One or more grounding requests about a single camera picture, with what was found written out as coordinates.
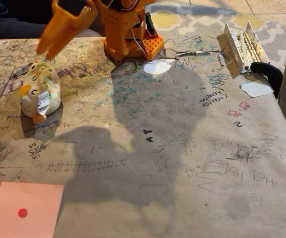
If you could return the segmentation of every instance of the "red dot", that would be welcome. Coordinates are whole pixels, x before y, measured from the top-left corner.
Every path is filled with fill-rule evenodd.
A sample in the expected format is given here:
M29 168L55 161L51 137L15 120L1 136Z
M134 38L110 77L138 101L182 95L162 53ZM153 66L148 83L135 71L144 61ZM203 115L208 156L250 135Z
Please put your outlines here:
M27 216L27 210L25 208L21 208L19 211L18 211L18 216L21 217L21 218L25 218Z

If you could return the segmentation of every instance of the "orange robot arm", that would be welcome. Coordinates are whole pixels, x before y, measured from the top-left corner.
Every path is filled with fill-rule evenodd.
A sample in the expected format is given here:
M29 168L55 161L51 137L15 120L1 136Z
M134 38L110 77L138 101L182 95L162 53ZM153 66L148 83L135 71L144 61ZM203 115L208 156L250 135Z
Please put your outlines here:
M115 60L122 60L126 56L143 56L152 60L163 49L164 42L154 30L149 13L145 15L144 6L156 1L60 0L58 5L58 0L53 0L54 17L41 36L37 53L48 50L46 56L52 59L76 34L94 21L99 8L106 33L104 49Z
M98 15L93 0L87 0L78 15L78 10L74 15L59 6L58 0L53 0L52 9L54 16L42 33L37 47L38 54L47 50L48 59L55 57L80 31L87 29Z

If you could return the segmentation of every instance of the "white paper scrap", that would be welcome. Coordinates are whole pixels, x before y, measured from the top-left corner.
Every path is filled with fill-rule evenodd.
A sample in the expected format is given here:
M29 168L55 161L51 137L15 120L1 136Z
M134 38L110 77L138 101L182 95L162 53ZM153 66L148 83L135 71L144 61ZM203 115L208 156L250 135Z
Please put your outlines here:
M37 97L37 111L39 114L44 115L49 108L50 101L49 101L49 94L48 90L42 92Z
M0 41L0 46L6 45L7 41Z
M161 74L165 73L171 68L171 62L174 62L174 59L157 59L152 62L147 63L144 66L144 71L150 74Z
M249 94L250 97L259 97L274 92L268 80L261 78L251 83L241 84L241 90Z

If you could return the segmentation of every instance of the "person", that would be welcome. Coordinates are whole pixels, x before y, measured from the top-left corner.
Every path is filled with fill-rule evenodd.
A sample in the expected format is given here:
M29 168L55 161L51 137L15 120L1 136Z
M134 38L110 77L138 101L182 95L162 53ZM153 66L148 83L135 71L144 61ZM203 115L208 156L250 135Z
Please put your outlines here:
M51 0L0 0L0 39L39 38L52 16ZM102 29L99 17L92 28ZM100 34L86 30L80 36Z

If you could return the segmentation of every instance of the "pink sticky note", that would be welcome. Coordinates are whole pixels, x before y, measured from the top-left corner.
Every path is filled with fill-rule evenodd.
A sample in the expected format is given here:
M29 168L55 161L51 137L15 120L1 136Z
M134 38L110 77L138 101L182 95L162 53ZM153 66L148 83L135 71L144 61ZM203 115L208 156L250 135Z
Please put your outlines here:
M2 182L0 238L52 238L64 186Z

